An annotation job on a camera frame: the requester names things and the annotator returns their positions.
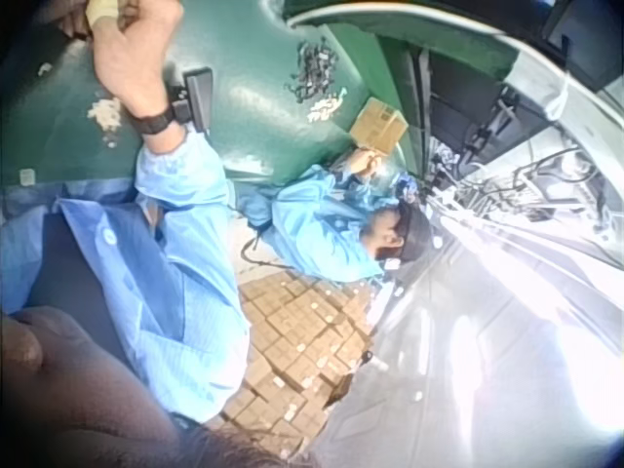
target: black wristwatch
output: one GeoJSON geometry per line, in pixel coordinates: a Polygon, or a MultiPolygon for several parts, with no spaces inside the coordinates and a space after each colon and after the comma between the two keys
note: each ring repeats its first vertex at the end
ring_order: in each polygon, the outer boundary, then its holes
{"type": "Polygon", "coordinates": [[[167,106],[165,112],[153,117],[144,117],[138,119],[131,115],[131,120],[135,129],[143,135],[156,135],[164,131],[169,124],[173,122],[176,117],[174,116],[174,110],[170,105],[167,106]]]}

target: pallet of boxes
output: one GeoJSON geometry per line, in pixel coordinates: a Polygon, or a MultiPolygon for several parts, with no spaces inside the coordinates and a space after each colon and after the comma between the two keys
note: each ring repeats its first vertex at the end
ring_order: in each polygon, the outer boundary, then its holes
{"type": "Polygon", "coordinates": [[[240,391],[211,421],[243,429],[262,447],[290,457],[323,429],[336,386],[369,347],[365,282],[342,288],[289,271],[240,287],[252,346],[240,391]]]}

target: hand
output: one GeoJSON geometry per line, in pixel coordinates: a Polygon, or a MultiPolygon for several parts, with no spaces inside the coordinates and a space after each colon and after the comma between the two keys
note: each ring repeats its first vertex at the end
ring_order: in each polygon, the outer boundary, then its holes
{"type": "Polygon", "coordinates": [[[379,164],[381,156],[372,149],[358,148],[347,160],[347,167],[351,174],[360,177],[370,177],[374,175],[379,164]]]}
{"type": "Polygon", "coordinates": [[[181,18],[177,0],[140,0],[138,18],[124,32],[115,18],[92,24],[97,78],[137,118],[168,106],[162,71],[181,18]]]}
{"type": "MultiPolygon", "coordinates": [[[[54,22],[71,39],[87,40],[91,28],[85,11],[89,0],[50,0],[38,12],[35,21],[54,22]]],[[[138,16],[138,0],[119,0],[119,28],[124,30],[138,16]]]]}

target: person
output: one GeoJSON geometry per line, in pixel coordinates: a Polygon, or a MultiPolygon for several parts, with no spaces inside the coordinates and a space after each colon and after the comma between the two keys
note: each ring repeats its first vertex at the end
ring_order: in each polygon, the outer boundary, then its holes
{"type": "Polygon", "coordinates": [[[169,117],[162,71],[182,7],[138,7],[123,32],[110,11],[91,15],[90,26],[99,81],[144,133],[135,187],[163,210],[157,232],[136,203],[60,197],[8,219],[0,231],[2,310],[61,308],[167,411],[203,422],[241,385],[250,326],[225,248],[221,161],[204,135],[169,117]],[[102,337],[106,330],[114,336],[102,337]]]}
{"type": "Polygon", "coordinates": [[[314,165],[284,187],[234,182],[236,210],[306,275],[340,283],[382,275],[381,260],[416,260],[431,234],[416,204],[372,193],[380,164],[377,153],[358,148],[331,170],[314,165]]]}
{"type": "Polygon", "coordinates": [[[282,460],[243,434],[167,414],[60,310],[24,309],[1,320],[3,467],[318,466],[310,454],[282,460]]]}

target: black cap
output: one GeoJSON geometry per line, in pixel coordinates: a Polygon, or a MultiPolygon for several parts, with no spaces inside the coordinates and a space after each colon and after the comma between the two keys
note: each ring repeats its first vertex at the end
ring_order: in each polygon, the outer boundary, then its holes
{"type": "Polygon", "coordinates": [[[417,205],[399,202],[401,220],[396,227],[397,234],[405,239],[399,259],[401,263],[417,260],[431,246],[429,219],[417,205]]]}

